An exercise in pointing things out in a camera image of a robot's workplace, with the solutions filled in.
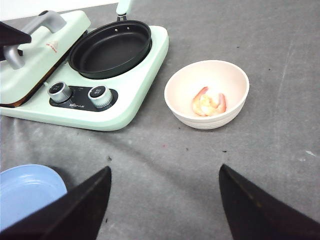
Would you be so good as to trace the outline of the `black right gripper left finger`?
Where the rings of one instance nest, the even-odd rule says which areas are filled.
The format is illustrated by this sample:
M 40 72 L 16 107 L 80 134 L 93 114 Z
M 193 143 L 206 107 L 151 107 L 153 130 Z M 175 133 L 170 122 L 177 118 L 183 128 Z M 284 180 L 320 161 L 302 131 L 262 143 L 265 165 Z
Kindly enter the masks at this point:
M 102 168 L 58 200 L 1 232 L 2 240 L 95 240 L 107 211 L 112 171 Z

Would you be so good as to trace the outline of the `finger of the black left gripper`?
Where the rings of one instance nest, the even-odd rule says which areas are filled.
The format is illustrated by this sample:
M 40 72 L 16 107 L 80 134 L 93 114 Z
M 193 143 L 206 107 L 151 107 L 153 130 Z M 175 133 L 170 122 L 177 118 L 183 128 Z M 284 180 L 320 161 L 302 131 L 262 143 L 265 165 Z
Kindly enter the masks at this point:
M 28 44 L 31 41 L 32 37 L 29 34 L 0 22 L 0 45 L 2 47 Z

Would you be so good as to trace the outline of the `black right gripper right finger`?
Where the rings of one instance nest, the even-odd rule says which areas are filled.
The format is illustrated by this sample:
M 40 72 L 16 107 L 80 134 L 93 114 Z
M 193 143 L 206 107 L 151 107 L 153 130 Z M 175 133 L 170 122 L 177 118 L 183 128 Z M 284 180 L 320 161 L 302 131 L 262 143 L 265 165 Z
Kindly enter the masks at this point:
M 320 224 L 226 164 L 219 169 L 224 213 L 235 240 L 318 240 Z

